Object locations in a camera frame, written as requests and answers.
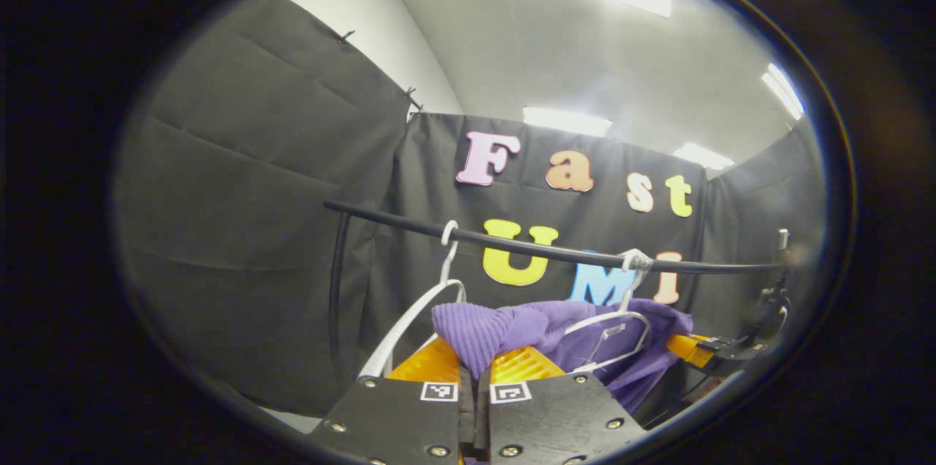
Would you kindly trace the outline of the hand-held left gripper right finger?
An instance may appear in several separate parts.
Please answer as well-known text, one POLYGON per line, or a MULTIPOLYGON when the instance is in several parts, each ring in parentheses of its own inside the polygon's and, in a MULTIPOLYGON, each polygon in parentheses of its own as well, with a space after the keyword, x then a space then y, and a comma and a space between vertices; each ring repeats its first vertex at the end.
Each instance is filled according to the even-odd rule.
POLYGON ((594 373, 562 371, 534 348, 498 356, 483 378, 485 465, 589 465, 646 435, 594 373))

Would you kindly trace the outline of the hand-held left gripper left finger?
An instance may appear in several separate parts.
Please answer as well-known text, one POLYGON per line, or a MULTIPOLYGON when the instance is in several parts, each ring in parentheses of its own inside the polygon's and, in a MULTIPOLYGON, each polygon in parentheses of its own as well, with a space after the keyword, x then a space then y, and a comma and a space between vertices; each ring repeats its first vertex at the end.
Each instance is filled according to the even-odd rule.
POLYGON ((464 465, 475 407, 470 373, 435 339, 387 376, 358 376, 309 438, 355 465, 464 465))

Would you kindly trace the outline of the purple corduroy jacket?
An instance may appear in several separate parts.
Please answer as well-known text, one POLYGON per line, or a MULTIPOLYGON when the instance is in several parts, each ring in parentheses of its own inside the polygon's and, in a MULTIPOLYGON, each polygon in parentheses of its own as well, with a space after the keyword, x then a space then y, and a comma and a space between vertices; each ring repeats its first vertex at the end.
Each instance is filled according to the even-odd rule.
POLYGON ((672 306, 635 298, 630 311, 644 316, 651 330, 635 317, 619 317, 568 333, 566 328, 585 319, 616 311, 571 300, 550 300, 490 309, 474 303, 444 303, 431 310, 435 333, 454 349, 459 360, 478 379, 498 356, 532 347, 563 372, 588 362, 617 362, 596 369, 595 375, 625 411, 634 414, 663 378, 678 355, 666 348, 669 336, 693 332, 693 318, 672 306))

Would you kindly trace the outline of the white plastic hanger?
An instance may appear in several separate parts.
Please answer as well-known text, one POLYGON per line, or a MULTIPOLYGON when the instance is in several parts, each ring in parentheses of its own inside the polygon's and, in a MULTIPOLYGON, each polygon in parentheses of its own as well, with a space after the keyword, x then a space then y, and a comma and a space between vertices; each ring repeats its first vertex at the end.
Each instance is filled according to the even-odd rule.
POLYGON ((569 325, 568 328, 565 329, 564 336, 575 333, 576 331, 581 330, 586 326, 602 324, 602 322, 611 320, 622 320, 628 317, 635 318, 641 322, 643 325, 641 334, 638 337, 638 341, 635 343, 634 349, 631 351, 615 356, 615 358, 599 361, 597 359, 597 355, 602 345, 606 341, 609 341, 612 336, 622 334, 622 332, 627 328, 627 324, 625 324, 623 321, 619 322, 617 325, 606 326, 606 328, 603 329, 602 334, 599 335, 598 341, 596 341, 594 348, 592 348, 592 351, 589 353, 589 356, 585 358, 583 364, 576 366, 576 368, 572 370, 573 373, 594 372, 596 369, 605 368, 605 366, 609 366, 615 362, 622 361, 626 358, 631 358, 631 356, 638 354, 640 351, 642 351, 642 349, 644 349, 646 339, 648 338, 649 333, 652 332, 652 326, 649 320, 641 313, 631 311, 630 302, 633 299, 635 289, 641 285, 641 283, 646 278, 646 275, 648 275, 651 271, 653 261, 651 258, 649 258, 648 255, 639 251, 639 249, 630 249, 629 251, 622 252, 620 256, 622 258, 622 270, 634 271, 635 275, 628 288, 626 288, 623 292, 622 300, 619 302, 617 311, 598 314, 595 317, 575 322, 575 324, 569 325))
POLYGON ((459 225, 456 221, 449 221, 445 227, 442 228, 440 243, 442 246, 448 247, 448 252, 447 255, 445 255, 444 261, 442 261, 439 281, 419 296, 404 312, 401 318, 391 326, 388 334, 381 339, 381 342, 379 342, 377 348, 372 352, 370 358, 362 366, 361 371, 358 372, 358 378, 364 376, 388 377, 393 369, 392 358, 396 345, 401 341, 402 336, 407 332, 412 322, 417 319, 419 313, 427 308, 427 306, 431 304, 432 299, 435 299, 442 291, 449 287, 454 287, 456 288, 455 302, 466 302, 464 283, 458 279, 452 279, 451 276, 449 276, 452 262, 458 251, 458 241, 453 238, 453 232, 458 229, 459 225))

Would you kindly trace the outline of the black clothes rack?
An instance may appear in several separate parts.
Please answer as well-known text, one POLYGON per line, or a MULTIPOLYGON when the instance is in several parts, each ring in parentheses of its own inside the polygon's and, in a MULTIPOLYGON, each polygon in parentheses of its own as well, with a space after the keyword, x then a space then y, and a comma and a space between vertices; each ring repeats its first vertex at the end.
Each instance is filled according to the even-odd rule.
MULTIPOLYGON (((338 200, 325 200, 325 208, 330 211, 336 211, 339 215, 337 232, 332 252, 332 261, 330 268, 330 285, 328 285, 327 312, 325 313, 325 327, 327 328, 328 354, 332 371, 337 379, 342 379, 341 372, 341 352, 340 352, 340 292, 342 268, 344 268, 344 250, 347 248, 347 235, 349 232, 350 221, 354 217, 365 219, 369 222, 376 222, 390 227, 403 229, 405 231, 432 236, 432 238, 441 238, 442 228, 438 224, 430 224, 417 219, 402 217, 383 211, 371 211, 371 209, 362 208, 352 204, 347 204, 338 200)), ((621 253, 611 255, 608 253, 598 253, 589 251, 579 251, 578 249, 562 248, 561 246, 547 246, 536 243, 514 241, 512 238, 502 238, 489 234, 480 234, 459 228, 453 232, 453 238, 459 243, 467 242, 475 245, 484 246, 494 252, 500 253, 521 253, 532 259, 555 260, 568 262, 569 264, 581 264, 592 266, 605 266, 605 268, 622 267, 621 253)), ((730 274, 768 272, 778 271, 778 264, 706 264, 706 262, 688 262, 675 260, 653 259, 650 273, 685 273, 685 274, 730 274)), ((649 347, 649 336, 644 345, 644 351, 649 347)))

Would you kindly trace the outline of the black backdrop cloth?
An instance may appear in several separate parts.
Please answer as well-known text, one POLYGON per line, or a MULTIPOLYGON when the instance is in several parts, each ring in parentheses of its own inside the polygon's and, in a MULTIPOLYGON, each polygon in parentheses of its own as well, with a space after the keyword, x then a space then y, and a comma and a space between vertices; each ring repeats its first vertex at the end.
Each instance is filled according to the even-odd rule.
POLYGON ((518 241, 759 264, 791 232, 826 242, 816 139, 796 127, 719 178, 611 138, 424 113, 290 0, 237 0, 197 31, 138 108, 115 179, 130 288, 183 359, 266 409, 321 417, 438 279, 435 239, 353 219, 328 291, 340 200, 518 241))

